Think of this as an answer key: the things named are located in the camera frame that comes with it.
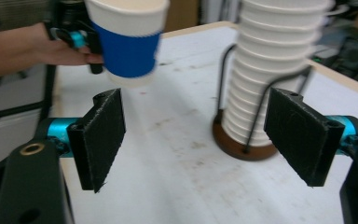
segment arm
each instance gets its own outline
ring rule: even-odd
[[[102,56],[90,54],[88,48],[76,51],[61,40],[49,40],[43,23],[0,32],[0,76],[38,63],[82,65],[102,62]]]

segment white paper cup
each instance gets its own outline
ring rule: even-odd
[[[230,81],[231,86],[238,86],[238,87],[241,86],[242,89],[246,89],[247,91],[261,94],[261,90],[263,90],[267,84],[268,84],[267,82],[257,81],[242,76],[237,72],[237,69],[232,69],[232,78]]]
[[[257,23],[250,19],[241,16],[240,29],[243,33],[254,38],[263,39],[267,41],[279,41],[281,43],[311,43],[315,42],[321,37],[319,32],[319,24],[315,27],[304,28],[266,25]]]
[[[253,67],[249,67],[246,64],[234,61],[233,70],[236,70],[236,74],[239,76],[248,77],[252,80],[263,80],[266,83],[270,83],[278,77],[287,76],[290,73],[280,73],[279,71],[264,71]]]
[[[245,7],[286,14],[309,14],[325,11],[333,5],[329,0],[242,0]]]
[[[232,110],[235,114],[246,120],[254,119],[257,108],[258,105],[243,104],[233,97],[228,97],[227,99],[227,109]],[[264,120],[266,117],[266,110],[266,107],[261,107],[261,111],[258,115],[261,118],[260,120]]]
[[[147,83],[156,66],[168,0],[86,0],[111,79],[125,87]]]
[[[233,101],[230,101],[230,105],[227,105],[227,111],[230,111],[231,114],[238,115],[237,118],[241,118],[241,120],[238,120],[238,123],[241,125],[241,127],[244,127],[248,130],[251,129],[250,123],[252,123],[253,120],[255,119],[255,112],[254,113],[248,112],[240,105],[238,105],[236,102]],[[263,129],[265,119],[266,119],[266,109],[262,108],[257,116],[257,128],[259,130]]]
[[[226,134],[228,134],[228,136],[230,136],[233,140],[235,140],[236,142],[240,143],[240,144],[246,144],[248,137],[247,136],[242,136],[242,134],[240,133],[236,133],[235,131],[232,130],[232,128],[227,125],[227,121],[223,119],[222,121],[222,127],[223,130],[226,132]],[[258,140],[258,139],[251,139],[251,146],[254,147],[263,147],[263,146],[268,146],[271,144],[270,140],[267,139],[262,139],[262,140]]]
[[[265,57],[263,55],[253,54],[252,52],[245,50],[241,47],[236,48],[236,58],[234,62],[240,68],[251,67],[254,70],[259,71],[282,71],[281,74],[287,73],[287,71],[297,71],[306,67],[308,64],[307,58],[273,58]]]
[[[262,94],[250,92],[247,91],[246,89],[243,89],[239,85],[232,84],[231,88],[228,90],[228,97],[235,100],[238,105],[244,105],[253,108],[253,107],[258,107]],[[264,108],[267,108],[268,106],[268,97],[269,96],[266,95],[263,100],[262,106]]]
[[[225,111],[226,119],[229,119],[235,127],[233,130],[236,130],[237,133],[242,133],[244,136],[248,136],[252,126],[254,124],[253,120],[244,119],[237,114],[233,113],[232,110],[227,109]],[[257,119],[255,124],[255,137],[260,138],[264,137],[264,120]]]
[[[250,21],[273,26],[311,28],[321,26],[324,23],[324,13],[322,11],[301,14],[279,13],[252,7],[252,4],[246,4],[242,8],[241,16]]]
[[[242,46],[254,54],[264,55],[267,57],[306,57],[310,51],[313,51],[312,44],[308,42],[293,44],[267,41],[248,36],[247,34],[241,33],[241,31],[238,35],[237,43],[239,46]]]

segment black foam pad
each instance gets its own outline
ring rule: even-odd
[[[271,89],[265,131],[274,146],[311,187],[324,185],[344,125],[303,103],[303,96]]]
[[[120,89],[93,98],[94,107],[67,132],[83,189],[98,192],[126,132]]]

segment hand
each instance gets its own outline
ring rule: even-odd
[[[31,26],[30,29],[34,56],[41,63],[57,65],[103,63],[102,55],[90,53],[88,47],[75,50],[69,48],[68,44],[62,40],[49,40],[43,23]]]

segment white tabletop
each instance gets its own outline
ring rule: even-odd
[[[235,29],[168,36],[154,81],[122,90],[127,132],[101,192],[81,190],[73,159],[62,159],[76,223],[342,223],[339,190],[351,159],[336,156],[325,186],[309,188],[280,154],[240,161],[214,142],[219,63]],[[87,66],[61,67],[59,81],[58,117],[84,116],[92,96],[116,87]],[[358,118],[348,83],[315,72],[305,102]]]

